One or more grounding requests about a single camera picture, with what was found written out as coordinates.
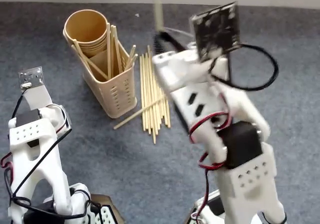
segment circuit board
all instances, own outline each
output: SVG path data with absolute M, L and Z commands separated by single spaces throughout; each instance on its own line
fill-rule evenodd
M 236 2 L 191 17 L 200 62 L 240 48 L 238 17 Z

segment red wire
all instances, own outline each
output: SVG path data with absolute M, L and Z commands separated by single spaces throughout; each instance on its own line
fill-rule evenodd
M 12 155 L 12 152 L 7 153 L 4 157 L 1 158 L 0 160 L 0 166 L 2 168 L 10 168 L 10 184 L 12 184 L 12 182 L 14 181 L 14 164 L 13 162 L 6 162 L 4 164 L 5 159 L 7 159 L 8 157 L 10 157 Z
M 191 140 L 192 143 L 194 143 L 193 141 L 193 138 L 192 138 L 192 133 L 199 127 L 201 126 L 205 121 L 209 120 L 210 118 L 212 117 L 216 117 L 216 116 L 221 116 L 221 115 L 227 115 L 227 119 L 226 121 L 218 128 L 215 128 L 215 129 L 223 129 L 227 126 L 229 126 L 231 124 L 231 121 L 232 121 L 232 117 L 231 117 L 231 114 L 230 114 L 230 109 L 228 107 L 228 104 L 227 104 L 227 100 L 226 100 L 226 97 L 223 95 L 223 93 L 220 93 L 220 97 L 223 99 L 224 103 L 227 105 L 227 108 L 228 108 L 228 112 L 215 112 L 215 113 L 212 113 L 206 117 L 204 117 L 203 119 L 201 119 L 200 121 L 198 121 L 195 125 L 193 125 L 191 128 L 190 128 L 190 131 L 189 131 L 189 138 Z M 203 203 L 202 205 L 200 206 L 199 210 L 197 211 L 196 213 L 196 217 L 195 217 L 195 221 L 197 224 L 198 223 L 198 218 L 199 218 L 199 215 L 200 213 L 202 212 L 202 210 L 205 208 L 205 206 L 207 205 L 208 203 L 208 200 L 209 200 L 209 180 L 208 180 L 208 172 L 209 171 L 215 171 L 219 168 L 221 168 L 225 163 L 213 163 L 211 166 L 208 166 L 208 165 L 205 165 L 203 164 L 203 161 L 207 158 L 208 156 L 208 152 L 205 152 L 199 162 L 198 162 L 198 166 L 203 168 L 204 169 L 204 174 L 205 174 L 205 194 L 204 194 L 204 199 L 203 199 Z

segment wooden chopstick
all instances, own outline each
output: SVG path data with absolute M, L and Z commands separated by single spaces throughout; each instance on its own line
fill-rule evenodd
M 122 69 L 122 62 L 121 62 L 121 56 L 120 56 L 120 51 L 119 51 L 119 40 L 118 40 L 118 33 L 117 33 L 117 27 L 113 25 L 113 32 L 114 32 L 114 46 L 115 46 L 115 51 L 116 51 L 116 58 L 118 62 L 118 70 L 119 74 L 123 72 Z
M 115 51 L 114 51 L 114 47 L 115 47 L 115 34 L 114 34 L 114 29 L 112 28 L 113 27 L 113 25 L 111 25 L 111 27 L 110 27 L 110 59 L 111 59 L 111 74 L 110 74 L 110 76 L 111 76 L 111 78 L 113 78 L 114 76 L 115 76 L 115 68 L 114 68 L 114 63 L 115 63 L 115 60 L 116 60 L 116 58 L 115 58 Z
M 144 95 L 144 105 L 148 106 L 149 105 L 149 96 L 148 96 L 148 87 L 147 87 L 147 75 L 146 75 L 146 66 L 145 66 L 145 56 L 141 56 L 142 59 L 142 75 L 143 75 L 143 95 Z M 148 129 L 148 133 L 151 134 L 151 118 L 150 118 L 150 111 L 146 110 L 145 111 L 145 128 Z
M 136 116 L 138 116 L 139 114 L 141 114 L 142 112 L 146 111 L 146 110 L 150 110 L 156 103 L 160 102 L 161 100 L 163 100 L 165 97 L 160 97 L 159 99 L 157 99 L 156 101 L 152 102 L 151 104 L 149 104 L 148 106 L 140 109 L 139 111 L 133 113 L 131 116 L 127 117 L 126 119 L 124 119 L 122 122 L 118 123 L 117 125 L 115 125 L 113 127 L 114 130 L 118 129 L 119 127 L 123 126 L 124 124 L 126 124 L 127 122 L 129 122 L 130 120 L 132 120 L 133 118 L 135 118 Z
M 106 26 L 106 62 L 107 62 L 107 75 L 108 78 L 111 79 L 112 78 L 112 71 L 111 71 L 111 44 L 110 44 L 110 35 L 111 35 L 111 30 L 110 30 L 110 23 L 107 23 Z
M 147 64 L 148 58 L 147 58 L 147 54 L 144 55 L 144 67 L 145 67 L 145 84 L 147 86 L 147 100 L 148 100 L 148 105 L 152 103 L 152 96 L 151 96 L 151 87 L 150 87 L 150 77 L 149 77 L 149 67 Z M 152 136 L 155 135 L 155 126 L 154 126 L 154 112 L 153 112 L 153 108 L 151 108 L 150 110 L 148 110 L 149 112 L 149 124 L 150 124 L 150 133 L 152 132 Z
M 131 63 L 132 58 L 134 57 L 133 55 L 135 54 L 135 50 L 136 50 L 135 47 L 136 46 L 133 45 L 132 48 L 131 48 L 131 51 L 130 51 L 130 54 L 129 54 L 129 58 L 126 61 L 126 64 L 125 64 L 125 68 L 124 68 L 125 70 L 129 69 L 128 66 Z
M 141 86 L 141 106 L 142 108 L 145 107 L 145 94 L 144 94 L 144 77 L 143 77 L 143 66 L 142 66 L 142 57 L 140 56 L 139 58 L 140 61 L 140 86 Z M 146 113 L 142 113 L 142 127 L 143 130 L 146 130 Z
M 130 69 L 130 68 L 132 67 L 132 65 L 133 65 L 133 63 L 135 62 L 135 60 L 137 59 L 137 57 L 138 57 L 137 54 L 135 54 L 135 55 L 133 56 L 133 58 L 131 59 L 130 63 L 125 67 L 125 71 L 127 71 L 128 69 Z
M 153 71 L 153 66 L 152 66 L 152 56 L 151 56 L 151 50 L 150 50 L 150 46 L 147 46 L 147 51 L 148 51 L 148 65 L 149 65 L 149 74 L 150 74 L 150 78 L 151 78 L 151 88 L 152 88 L 152 96 L 153 96 L 153 100 L 156 100 L 158 98 L 158 92 L 157 92 L 157 84 L 156 84 L 156 79 L 154 76 L 154 71 Z M 158 130 L 160 130 L 160 124 L 161 124 L 161 117 L 160 117 L 160 111 L 159 111 L 159 105 L 155 104 L 154 105 L 155 108 L 155 121 L 157 123 L 157 128 Z
M 154 81 L 153 81 L 153 77 L 152 77 L 152 67 L 150 65 L 149 62 L 149 54 L 146 53 L 145 54 L 145 59 L 146 59 L 146 63 L 148 66 L 148 75 L 149 75 L 149 86 L 150 86 L 150 94 L 151 94 L 151 101 L 155 101 L 156 100 L 156 96 L 155 96 L 155 90 L 154 90 Z M 153 129 L 155 130 L 155 134 L 158 135 L 159 134 L 159 129 L 160 129 L 160 125 L 158 123 L 158 113 L 157 113 L 157 107 L 154 106 L 152 107 L 152 111 L 153 111 Z

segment paper cup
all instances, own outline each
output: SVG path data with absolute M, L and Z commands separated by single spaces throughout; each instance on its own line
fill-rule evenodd
M 107 22 L 100 12 L 83 9 L 69 16 L 63 31 L 69 43 L 76 39 L 83 53 L 92 57 L 107 47 Z

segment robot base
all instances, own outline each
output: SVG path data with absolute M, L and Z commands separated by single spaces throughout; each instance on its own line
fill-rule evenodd
M 203 198 L 195 202 L 192 211 L 190 212 L 184 224 L 197 224 L 195 220 L 191 219 L 191 213 L 196 212 L 201 206 Z M 198 222 L 200 224 L 225 224 L 225 211 L 220 199 L 219 190 L 215 190 L 209 194 L 209 200 L 206 207 L 199 215 Z M 258 215 L 255 215 L 250 224 L 263 224 Z

